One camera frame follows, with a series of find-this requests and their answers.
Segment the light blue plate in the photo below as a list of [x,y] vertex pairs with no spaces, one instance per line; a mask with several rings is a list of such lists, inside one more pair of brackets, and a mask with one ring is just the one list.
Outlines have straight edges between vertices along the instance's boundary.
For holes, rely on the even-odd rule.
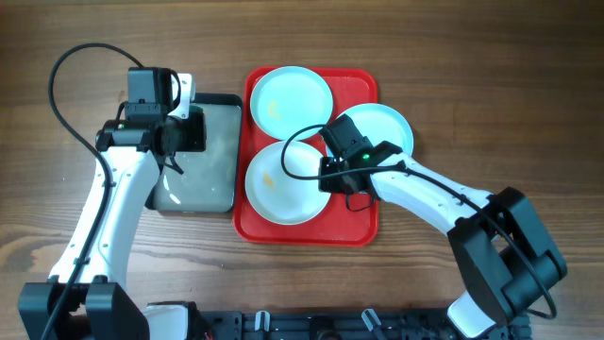
[[411,126],[397,110],[382,104],[364,103],[344,110],[341,115],[347,115],[373,147],[386,141],[412,154],[414,137]]

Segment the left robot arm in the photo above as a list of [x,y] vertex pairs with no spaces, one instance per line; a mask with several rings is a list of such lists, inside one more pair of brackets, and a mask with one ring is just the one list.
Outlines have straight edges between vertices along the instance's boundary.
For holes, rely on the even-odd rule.
[[31,339],[194,339],[192,302],[140,309],[126,292],[133,239],[160,172],[178,151],[205,148],[203,114],[109,120],[92,151],[96,175],[69,245],[46,282],[24,286],[18,309]]

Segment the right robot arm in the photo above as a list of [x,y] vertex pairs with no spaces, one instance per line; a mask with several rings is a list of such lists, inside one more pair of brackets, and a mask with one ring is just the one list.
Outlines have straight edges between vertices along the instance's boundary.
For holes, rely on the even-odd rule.
[[447,316],[467,338],[507,326],[544,298],[567,274],[566,261],[529,199],[508,187],[498,194],[472,189],[419,164],[409,154],[362,152],[324,157],[320,189],[365,192],[414,213],[448,240],[465,286]]

